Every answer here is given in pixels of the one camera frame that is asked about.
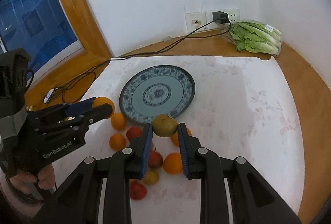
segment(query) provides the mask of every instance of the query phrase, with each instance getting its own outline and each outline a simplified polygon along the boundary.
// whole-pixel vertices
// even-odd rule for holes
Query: white countertop
[[[193,102],[176,120],[185,122],[201,145],[219,156],[245,157],[298,213],[305,178],[302,133],[291,91],[275,59],[162,56],[114,61],[83,100],[105,96],[119,112],[124,85],[138,72],[160,64],[179,66],[195,80]],[[110,120],[93,124],[86,145],[54,163],[57,184],[85,157],[112,156],[108,140],[116,132]],[[154,136],[153,143],[164,158],[179,152],[169,138]],[[160,169],[159,183],[147,189],[144,200],[131,201],[132,223],[199,223],[198,180]]]

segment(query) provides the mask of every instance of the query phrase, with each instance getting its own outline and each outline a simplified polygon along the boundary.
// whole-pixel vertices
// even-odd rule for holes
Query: window
[[[35,73],[77,41],[59,0],[0,0],[0,37],[0,53],[24,48]]]

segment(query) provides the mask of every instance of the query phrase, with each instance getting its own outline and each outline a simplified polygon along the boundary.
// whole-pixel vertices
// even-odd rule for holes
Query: plastic bag
[[[223,37],[235,44],[238,51],[278,56],[282,48],[282,33],[260,21],[243,20],[234,23]]]

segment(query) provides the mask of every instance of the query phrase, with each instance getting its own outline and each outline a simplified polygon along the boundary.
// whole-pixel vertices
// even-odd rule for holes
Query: wall socket
[[[206,11],[206,21],[210,22],[213,20],[212,18],[212,13],[215,11],[222,11],[222,12],[226,12],[227,14],[229,14],[229,21],[234,24],[238,21],[240,21],[240,12],[239,9],[233,9],[233,10],[222,10],[222,9],[218,9],[218,10],[212,10],[212,11]],[[212,23],[210,25],[208,25],[208,30],[212,30],[212,29],[217,29],[217,28],[224,28],[225,26],[227,26],[227,24],[223,24],[223,25],[218,25],[216,23]]]
[[[187,13],[187,14],[185,14],[185,19],[186,19],[187,31],[189,33],[193,32],[194,30],[198,29],[199,27],[207,24],[205,12]],[[206,30],[208,30],[207,26],[204,28],[201,28],[197,32],[206,31]]]

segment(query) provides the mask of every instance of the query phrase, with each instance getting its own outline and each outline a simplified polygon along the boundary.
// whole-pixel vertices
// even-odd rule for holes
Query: human hand
[[[41,189],[51,189],[52,187],[54,187],[55,175],[53,165],[49,164],[46,167],[42,168],[38,173],[38,179],[38,186]],[[36,183],[37,177],[28,172],[18,171],[17,175],[11,177],[9,180],[11,184],[19,191],[23,192],[24,194],[31,194],[29,188],[25,185],[25,183]]]

